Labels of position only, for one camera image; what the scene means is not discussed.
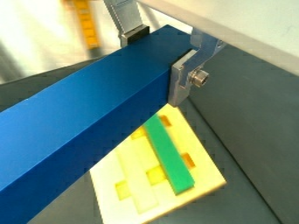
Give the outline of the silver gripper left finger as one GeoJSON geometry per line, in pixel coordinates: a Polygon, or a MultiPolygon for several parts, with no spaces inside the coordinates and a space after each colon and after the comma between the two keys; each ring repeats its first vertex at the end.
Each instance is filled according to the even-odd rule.
{"type": "Polygon", "coordinates": [[[136,0],[104,0],[110,16],[118,28],[120,46],[126,47],[150,34],[144,25],[136,0]]]}

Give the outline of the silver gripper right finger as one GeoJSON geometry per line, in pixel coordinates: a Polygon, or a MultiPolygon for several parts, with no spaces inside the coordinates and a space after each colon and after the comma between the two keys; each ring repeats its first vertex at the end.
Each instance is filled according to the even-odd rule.
{"type": "Polygon", "coordinates": [[[208,33],[194,28],[191,31],[191,45],[195,49],[175,61],[171,68],[168,103],[178,107],[188,97],[191,87],[202,87],[210,74],[203,70],[206,62],[218,54],[226,43],[208,33]]]}

